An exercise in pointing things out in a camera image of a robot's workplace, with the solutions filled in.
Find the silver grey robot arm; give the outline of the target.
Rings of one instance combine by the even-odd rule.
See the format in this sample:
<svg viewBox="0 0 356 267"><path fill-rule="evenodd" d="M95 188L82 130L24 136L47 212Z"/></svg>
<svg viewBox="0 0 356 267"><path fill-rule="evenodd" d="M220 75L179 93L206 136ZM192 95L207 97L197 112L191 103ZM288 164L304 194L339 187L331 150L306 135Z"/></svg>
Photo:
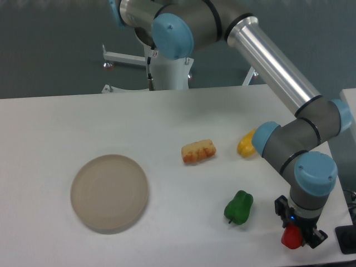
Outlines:
<svg viewBox="0 0 356 267"><path fill-rule="evenodd" d="M349 106L326 100L259 27L258 19L238 1L110 1L116 24L143 31L153 49L169 60L224 40L240 51L295 116L285 126L266 122L252 138L253 147L290 185L289 196L274 202L283 222L281 242L290 249L316 248L327 239L317 228L334 189L338 169L316 152L353 121Z"/></svg>

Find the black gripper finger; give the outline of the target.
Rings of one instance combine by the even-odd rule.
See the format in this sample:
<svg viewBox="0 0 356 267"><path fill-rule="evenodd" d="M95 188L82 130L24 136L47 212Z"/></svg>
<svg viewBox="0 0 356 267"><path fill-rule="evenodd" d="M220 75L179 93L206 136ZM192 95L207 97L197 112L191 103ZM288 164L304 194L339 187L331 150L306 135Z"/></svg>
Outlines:
<svg viewBox="0 0 356 267"><path fill-rule="evenodd" d="M315 249L328 238L328 235L322 230L307 228L303 230L303 238L305 244Z"/></svg>
<svg viewBox="0 0 356 267"><path fill-rule="evenodd" d="M286 210L288 209L288 200L284 195L279 196L274 201L275 213L279 216L282 220L286 218Z"/></svg>

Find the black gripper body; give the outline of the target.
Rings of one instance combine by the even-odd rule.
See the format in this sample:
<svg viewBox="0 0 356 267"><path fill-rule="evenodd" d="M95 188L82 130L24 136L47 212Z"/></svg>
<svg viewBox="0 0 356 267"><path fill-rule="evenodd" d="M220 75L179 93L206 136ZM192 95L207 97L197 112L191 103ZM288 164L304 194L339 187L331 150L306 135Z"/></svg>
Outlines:
<svg viewBox="0 0 356 267"><path fill-rule="evenodd" d="M285 229L289 225L296 226L300 230L304 241L312 241L319 217L319 210L295 210L293 207L290 207L288 203L283 204L281 207L282 227Z"/></svg>

